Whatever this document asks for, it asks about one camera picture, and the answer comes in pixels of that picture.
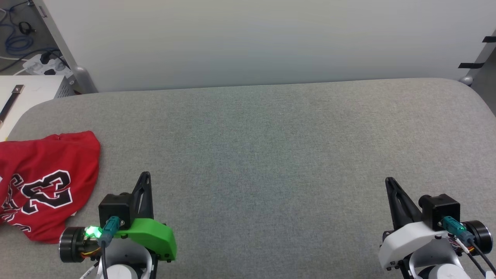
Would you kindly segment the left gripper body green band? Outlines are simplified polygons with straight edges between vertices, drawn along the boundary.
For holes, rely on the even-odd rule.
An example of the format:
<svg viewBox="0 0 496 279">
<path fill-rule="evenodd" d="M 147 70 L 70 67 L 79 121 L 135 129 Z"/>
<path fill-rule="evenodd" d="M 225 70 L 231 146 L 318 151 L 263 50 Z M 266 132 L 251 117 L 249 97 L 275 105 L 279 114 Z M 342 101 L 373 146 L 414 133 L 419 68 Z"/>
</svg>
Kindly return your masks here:
<svg viewBox="0 0 496 279">
<path fill-rule="evenodd" d="M 169 226 L 152 218 L 140 217 L 131 210 L 131 220 L 115 233 L 114 238 L 129 238 L 158 255 L 160 261 L 175 261 L 177 244 L 174 232 Z"/>
</svg>

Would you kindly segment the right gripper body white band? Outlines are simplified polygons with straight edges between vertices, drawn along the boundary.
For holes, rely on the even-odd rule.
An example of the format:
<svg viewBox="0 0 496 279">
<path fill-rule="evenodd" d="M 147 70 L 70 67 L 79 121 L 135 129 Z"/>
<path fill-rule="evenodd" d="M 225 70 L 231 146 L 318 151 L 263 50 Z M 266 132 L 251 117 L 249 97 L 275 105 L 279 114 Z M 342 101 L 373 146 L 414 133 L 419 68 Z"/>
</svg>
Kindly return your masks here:
<svg viewBox="0 0 496 279">
<path fill-rule="evenodd" d="M 388 235 L 379 249 L 379 263 L 385 270 L 398 265 L 408 256 L 408 266 L 413 269 L 449 264 L 451 244 L 448 232 L 434 231 L 423 222 L 415 222 Z"/>
</svg>

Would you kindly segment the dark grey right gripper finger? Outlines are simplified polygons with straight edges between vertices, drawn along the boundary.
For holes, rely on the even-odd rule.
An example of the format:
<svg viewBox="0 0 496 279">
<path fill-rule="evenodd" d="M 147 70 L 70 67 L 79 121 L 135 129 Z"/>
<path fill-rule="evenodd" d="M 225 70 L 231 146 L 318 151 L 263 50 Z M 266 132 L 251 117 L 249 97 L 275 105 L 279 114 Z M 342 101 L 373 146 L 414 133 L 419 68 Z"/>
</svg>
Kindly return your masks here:
<svg viewBox="0 0 496 279">
<path fill-rule="evenodd" d="M 396 230 L 407 224 L 421 221 L 422 213 L 415 203 L 393 177 L 392 183 L 396 194 L 394 200 L 396 204 Z"/>
<path fill-rule="evenodd" d="M 389 203 L 389 210 L 390 210 L 393 229 L 396 230 L 396 204 L 394 201 L 396 194 L 391 177 L 386 177 L 386 192 L 387 192 L 387 199 Z"/>
</svg>

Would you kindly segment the red basketball jersey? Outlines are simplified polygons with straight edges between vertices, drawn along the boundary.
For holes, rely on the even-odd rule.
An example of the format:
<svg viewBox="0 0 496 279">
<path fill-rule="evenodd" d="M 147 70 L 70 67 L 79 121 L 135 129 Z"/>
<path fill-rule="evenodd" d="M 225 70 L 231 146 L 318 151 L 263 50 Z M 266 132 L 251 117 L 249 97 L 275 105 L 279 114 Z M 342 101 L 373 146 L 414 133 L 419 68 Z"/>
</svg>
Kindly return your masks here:
<svg viewBox="0 0 496 279">
<path fill-rule="evenodd" d="M 92 195 L 100 152 L 90 131 L 0 142 L 0 224 L 31 241 L 57 243 Z"/>
</svg>

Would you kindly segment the dark flat metal bar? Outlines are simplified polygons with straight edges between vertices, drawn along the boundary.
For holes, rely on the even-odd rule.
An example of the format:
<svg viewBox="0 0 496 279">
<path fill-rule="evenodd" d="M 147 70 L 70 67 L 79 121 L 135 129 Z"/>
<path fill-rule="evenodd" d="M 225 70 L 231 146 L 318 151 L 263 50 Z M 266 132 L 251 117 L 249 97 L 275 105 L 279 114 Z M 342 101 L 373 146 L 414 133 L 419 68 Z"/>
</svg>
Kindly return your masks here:
<svg viewBox="0 0 496 279">
<path fill-rule="evenodd" d="M 8 116 L 11 108 L 14 106 L 16 99 L 18 99 L 18 97 L 20 96 L 20 94 L 22 93 L 24 88 L 25 88 L 24 84 L 17 84 L 14 87 L 14 89 L 12 90 L 9 99 L 7 99 L 7 102 L 5 103 L 4 107 L 0 111 L 0 128 L 5 123 L 5 120 Z"/>
</svg>

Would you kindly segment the white power strip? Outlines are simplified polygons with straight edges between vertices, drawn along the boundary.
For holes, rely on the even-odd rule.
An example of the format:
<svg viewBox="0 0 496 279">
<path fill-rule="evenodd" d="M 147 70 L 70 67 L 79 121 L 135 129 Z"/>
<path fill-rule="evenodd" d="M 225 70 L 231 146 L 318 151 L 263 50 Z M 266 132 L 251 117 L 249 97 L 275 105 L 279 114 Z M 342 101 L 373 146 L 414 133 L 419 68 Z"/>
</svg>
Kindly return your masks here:
<svg viewBox="0 0 496 279">
<path fill-rule="evenodd" d="M 31 75 L 52 76 L 60 75 L 70 78 L 73 76 L 69 69 L 59 58 L 52 58 L 50 53 L 39 53 L 23 63 L 23 69 Z"/>
</svg>

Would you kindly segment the white partition panel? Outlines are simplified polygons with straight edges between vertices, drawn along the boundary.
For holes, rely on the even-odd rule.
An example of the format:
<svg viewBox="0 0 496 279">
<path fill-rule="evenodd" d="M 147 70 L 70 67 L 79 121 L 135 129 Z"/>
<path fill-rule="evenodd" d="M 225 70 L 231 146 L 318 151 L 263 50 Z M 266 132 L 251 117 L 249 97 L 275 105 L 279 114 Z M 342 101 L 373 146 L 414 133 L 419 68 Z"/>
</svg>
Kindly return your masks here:
<svg viewBox="0 0 496 279">
<path fill-rule="evenodd" d="M 33 0 L 97 92 L 448 78 L 496 0 Z"/>
</svg>

